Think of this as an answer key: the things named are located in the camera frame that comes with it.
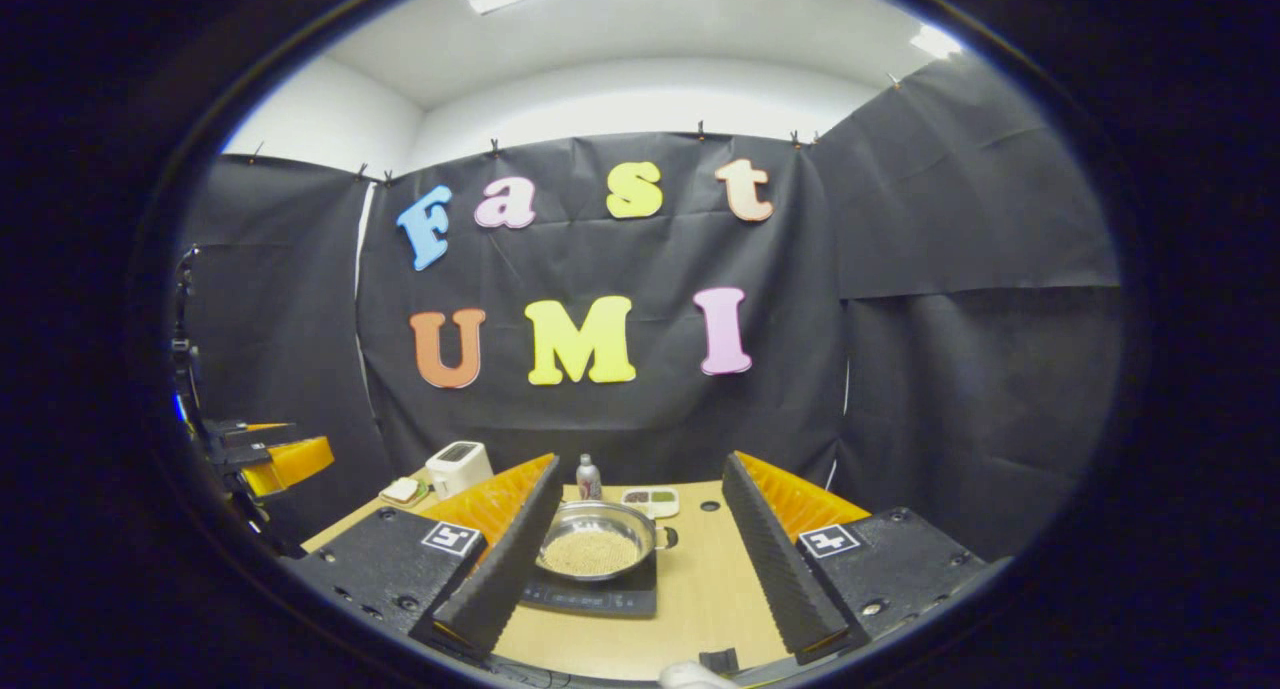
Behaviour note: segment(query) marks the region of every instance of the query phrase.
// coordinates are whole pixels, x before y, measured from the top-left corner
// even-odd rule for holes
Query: table surface
[[[412,476],[430,482],[425,469]],[[680,544],[657,553],[655,616],[582,616],[517,604],[494,654],[566,674],[636,680],[657,680],[667,666],[698,661],[699,652],[733,648],[742,669],[790,656],[724,505],[721,483],[671,487],[680,493],[680,514],[657,521],[676,528]],[[616,502],[639,488],[605,485],[604,499]],[[577,487],[564,487],[564,498],[577,499]],[[721,507],[703,511],[700,505],[707,501]],[[421,514],[435,502],[431,493],[406,511]],[[324,547],[384,506],[394,505],[375,498],[307,539],[302,548],[312,552]]]

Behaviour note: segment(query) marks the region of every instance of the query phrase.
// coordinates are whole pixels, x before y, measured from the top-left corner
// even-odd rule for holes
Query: rice
[[[612,574],[635,563],[636,546],[612,531],[572,531],[543,551],[547,569],[575,576]]]

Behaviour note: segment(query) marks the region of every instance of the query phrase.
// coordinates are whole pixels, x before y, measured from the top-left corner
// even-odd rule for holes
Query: bottle
[[[577,467],[577,496],[585,499],[600,498],[600,470],[591,464],[591,455],[582,455]]]

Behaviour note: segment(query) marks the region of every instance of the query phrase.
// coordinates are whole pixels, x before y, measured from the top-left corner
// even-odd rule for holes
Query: white toaster
[[[436,494],[447,499],[492,478],[493,466],[480,442],[453,442],[426,460],[426,473]]]

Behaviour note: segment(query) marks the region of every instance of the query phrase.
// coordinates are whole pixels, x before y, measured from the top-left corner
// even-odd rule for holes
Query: black fabric
[[[1019,87],[969,55],[936,61],[812,151],[845,298],[1119,286],[1097,193]]]
[[[355,343],[366,188],[300,161],[224,156],[192,197],[182,232],[182,247],[201,247],[187,324],[205,416],[296,423],[333,448],[333,465],[266,499],[271,525],[297,542],[394,478]]]
[[[735,216],[714,172],[735,159],[765,170],[762,223]],[[621,161],[654,161],[662,209],[614,219],[605,178]],[[479,227],[474,210],[498,178],[536,186],[522,229]],[[413,270],[398,215],[435,186],[452,188],[448,251]],[[844,389],[833,242],[818,174],[787,142],[746,137],[630,134],[544,142],[448,161],[397,179],[370,211],[361,257],[360,339],[370,392],[397,470],[449,442],[484,442],[494,470],[545,452],[590,452],[608,483],[714,479],[741,450],[822,482],[835,451]],[[708,377],[695,292],[739,287],[744,374]],[[526,305],[561,301],[581,325],[591,302],[632,301],[625,384],[529,383],[534,346]],[[419,375],[408,319],[443,312],[442,355],[460,356],[453,311],[479,307],[481,370],[462,389]],[[572,480],[572,466],[562,469]]]
[[[1117,288],[849,301],[833,489],[906,506],[978,556],[1023,548],[1083,476],[1111,411]]]

